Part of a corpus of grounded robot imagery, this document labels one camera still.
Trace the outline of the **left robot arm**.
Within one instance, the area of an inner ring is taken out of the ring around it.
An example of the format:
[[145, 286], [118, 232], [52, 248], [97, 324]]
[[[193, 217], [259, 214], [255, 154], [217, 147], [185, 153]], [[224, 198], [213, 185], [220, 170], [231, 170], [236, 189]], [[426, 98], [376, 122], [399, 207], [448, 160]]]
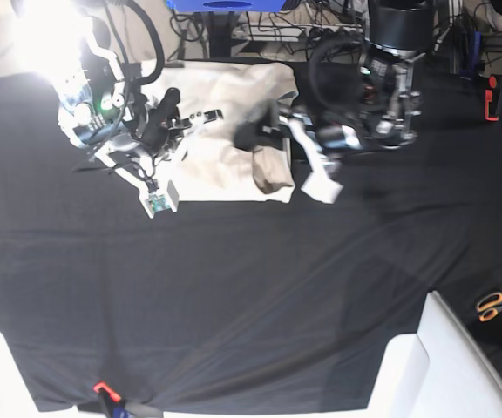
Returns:
[[[276, 100], [268, 128], [289, 135], [304, 151], [311, 173], [302, 191], [332, 204], [342, 191], [336, 173], [349, 156], [391, 152], [413, 143], [411, 128], [421, 94], [412, 88], [415, 63], [433, 45], [432, 1], [369, 1], [363, 34], [333, 36], [316, 47], [308, 64], [309, 86], [324, 112], [311, 119]], [[322, 93], [318, 72], [325, 56], [343, 46], [358, 46], [356, 87], [347, 103]]]

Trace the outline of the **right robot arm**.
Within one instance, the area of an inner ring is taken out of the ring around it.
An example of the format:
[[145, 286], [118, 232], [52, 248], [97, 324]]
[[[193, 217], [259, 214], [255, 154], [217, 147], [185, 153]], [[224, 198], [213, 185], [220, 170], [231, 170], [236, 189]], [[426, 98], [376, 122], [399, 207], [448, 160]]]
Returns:
[[221, 110], [182, 117], [180, 91], [170, 87], [152, 103], [147, 94], [166, 60], [152, 19], [134, 1], [124, 5], [141, 20], [156, 53], [149, 74], [119, 53], [112, 17], [100, 19], [91, 8], [108, 10], [108, 1], [14, 1], [22, 46], [38, 57], [37, 69], [59, 100], [58, 126], [70, 142], [87, 152], [76, 172], [98, 168], [119, 175], [137, 189], [147, 216], [176, 212], [180, 194], [173, 170], [187, 155], [189, 139], [203, 125], [221, 120]]

